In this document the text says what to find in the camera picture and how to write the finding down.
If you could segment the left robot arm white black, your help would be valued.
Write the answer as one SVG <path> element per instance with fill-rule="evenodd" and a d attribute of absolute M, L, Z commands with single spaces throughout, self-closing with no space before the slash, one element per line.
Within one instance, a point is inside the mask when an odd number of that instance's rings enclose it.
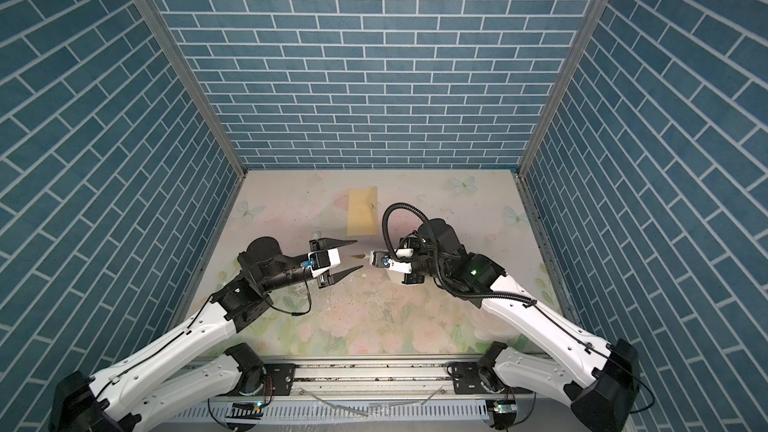
<path fill-rule="evenodd" d="M 339 250 L 347 241 L 314 239 L 307 253 L 286 256 L 273 237 L 241 252 L 239 273 L 209 296 L 198 312 L 141 350 L 91 375 L 75 371 L 56 386 L 51 431 L 150 431 L 206 399 L 256 394 L 264 365 L 246 344 L 228 348 L 211 363 L 182 369 L 233 337 L 273 306 L 272 291 L 314 278 L 341 279 Z"/>

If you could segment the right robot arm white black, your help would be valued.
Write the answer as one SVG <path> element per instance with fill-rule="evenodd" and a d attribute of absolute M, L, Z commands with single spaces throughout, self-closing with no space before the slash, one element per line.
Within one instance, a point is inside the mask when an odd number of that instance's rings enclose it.
<path fill-rule="evenodd" d="M 444 220 L 421 225 L 399 246 L 375 253 L 372 263 L 401 274 L 406 285 L 432 277 L 450 295 L 511 325 L 544 352 L 536 357 L 494 342 L 477 363 L 488 389 L 523 388 L 556 400 L 591 431 L 621 431 L 636 412 L 642 386 L 637 349 L 567 320 L 497 262 L 467 251 Z"/>

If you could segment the left controller board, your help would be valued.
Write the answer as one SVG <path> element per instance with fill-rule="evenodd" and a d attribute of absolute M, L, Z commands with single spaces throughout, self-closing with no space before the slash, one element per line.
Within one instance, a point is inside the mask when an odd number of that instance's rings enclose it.
<path fill-rule="evenodd" d="M 226 416 L 230 421 L 234 420 L 261 420 L 264 416 L 265 406 L 261 402 L 236 402 Z"/>

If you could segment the controller board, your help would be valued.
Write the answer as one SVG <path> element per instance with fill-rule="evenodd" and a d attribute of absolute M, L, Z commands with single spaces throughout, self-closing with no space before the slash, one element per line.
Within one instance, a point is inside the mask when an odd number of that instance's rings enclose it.
<path fill-rule="evenodd" d="M 510 399 L 495 400 L 492 402 L 492 411 L 496 415 L 516 415 L 518 413 L 518 405 Z"/>
<path fill-rule="evenodd" d="M 236 402 L 226 416 L 230 421 L 234 420 L 261 420 L 264 416 L 265 406 L 261 402 Z"/>

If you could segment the right controller board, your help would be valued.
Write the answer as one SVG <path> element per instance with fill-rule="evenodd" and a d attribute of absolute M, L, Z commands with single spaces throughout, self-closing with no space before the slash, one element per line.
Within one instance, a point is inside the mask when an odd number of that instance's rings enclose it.
<path fill-rule="evenodd" d="M 516 415 L 518 413 L 518 405 L 510 399 L 495 400 L 492 402 L 492 411 L 496 415 Z"/>

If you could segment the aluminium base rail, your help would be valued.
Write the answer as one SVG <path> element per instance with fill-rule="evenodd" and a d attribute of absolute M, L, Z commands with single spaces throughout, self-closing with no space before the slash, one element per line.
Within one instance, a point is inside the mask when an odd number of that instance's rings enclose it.
<path fill-rule="evenodd" d="M 243 399 L 268 400 L 315 394 L 319 397 L 407 399 L 421 393 L 456 395 L 445 371 L 452 361 L 477 362 L 487 367 L 505 385 L 521 387 L 545 398 L 570 404 L 573 396 L 593 384 L 606 361 L 596 354 L 580 360 L 569 368 L 552 359 L 527 355 L 505 349 L 494 358 L 414 357 L 395 359 L 349 359 L 334 362 L 330 359 L 271 361 L 268 363 L 295 363 L 292 391 L 287 397 L 242 396 L 236 388 L 243 372 L 256 367 L 241 366 L 233 358 L 223 355 L 195 368 L 181 368 L 163 380 L 176 392 L 193 392 L 202 399 L 215 396 L 234 396 Z"/>

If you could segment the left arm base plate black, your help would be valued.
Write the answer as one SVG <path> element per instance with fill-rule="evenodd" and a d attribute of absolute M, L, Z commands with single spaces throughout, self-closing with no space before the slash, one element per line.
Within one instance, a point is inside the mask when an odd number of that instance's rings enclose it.
<path fill-rule="evenodd" d="M 242 396 L 287 397 L 294 383 L 295 363 L 267 363 L 242 373 L 236 391 Z"/>

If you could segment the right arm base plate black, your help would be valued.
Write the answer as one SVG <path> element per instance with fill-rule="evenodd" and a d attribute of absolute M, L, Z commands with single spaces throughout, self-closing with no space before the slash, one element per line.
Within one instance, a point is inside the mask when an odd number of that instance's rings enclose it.
<path fill-rule="evenodd" d="M 505 385 L 500 378 L 487 367 L 480 367 L 477 362 L 452 361 L 445 366 L 445 371 L 456 395 L 498 395 L 533 396 L 534 393 L 521 387 Z"/>

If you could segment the left aluminium corner post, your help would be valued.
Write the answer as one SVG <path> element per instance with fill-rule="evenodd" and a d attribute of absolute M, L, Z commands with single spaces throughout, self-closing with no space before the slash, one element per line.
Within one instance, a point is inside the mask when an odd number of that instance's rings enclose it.
<path fill-rule="evenodd" d="M 160 46 L 169 64 L 198 110 L 199 115 L 210 129 L 223 151 L 231 168 L 239 179 L 244 179 L 247 168 L 227 136 L 222 123 L 214 112 L 210 101 L 189 66 L 184 54 L 165 22 L 154 0 L 132 0 L 145 21 L 152 36 Z"/>

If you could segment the aluminium corner post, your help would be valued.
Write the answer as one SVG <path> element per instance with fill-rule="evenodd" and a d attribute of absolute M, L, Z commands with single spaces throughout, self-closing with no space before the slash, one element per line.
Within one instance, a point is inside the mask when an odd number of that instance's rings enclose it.
<path fill-rule="evenodd" d="M 247 168 L 227 136 L 222 123 L 214 112 L 210 101 L 189 66 L 184 54 L 165 22 L 154 0 L 132 0 L 145 21 L 152 36 L 160 46 L 169 64 L 198 110 L 199 115 L 210 129 L 223 151 L 231 168 L 239 179 L 244 179 Z"/>
<path fill-rule="evenodd" d="M 557 114 L 558 107 L 573 79 L 579 62 L 596 30 L 608 1 L 609 0 L 589 1 L 581 24 L 574 35 L 573 43 L 569 47 L 568 53 L 558 72 L 557 79 L 551 88 L 547 102 L 542 108 L 536 126 L 533 128 L 531 138 L 525 147 L 518 168 L 518 175 L 520 177 L 525 177 L 532 169 L 535 156 L 543 143 L 549 126 L 552 124 Z"/>

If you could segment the right aluminium corner post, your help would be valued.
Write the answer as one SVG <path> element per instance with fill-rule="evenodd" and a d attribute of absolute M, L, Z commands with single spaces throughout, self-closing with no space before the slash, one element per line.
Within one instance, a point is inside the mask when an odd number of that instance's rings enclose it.
<path fill-rule="evenodd" d="M 531 138 L 525 147 L 518 168 L 518 175 L 520 177 L 525 177 L 532 169 L 535 156 L 543 143 L 549 126 L 552 124 L 557 114 L 558 107 L 573 79 L 579 62 L 596 30 L 608 1 L 609 0 L 589 1 L 581 24 L 574 35 L 573 43 L 569 47 L 568 53 L 558 72 L 557 79 L 551 88 L 547 102 L 542 108 L 536 126 L 533 128 Z"/>

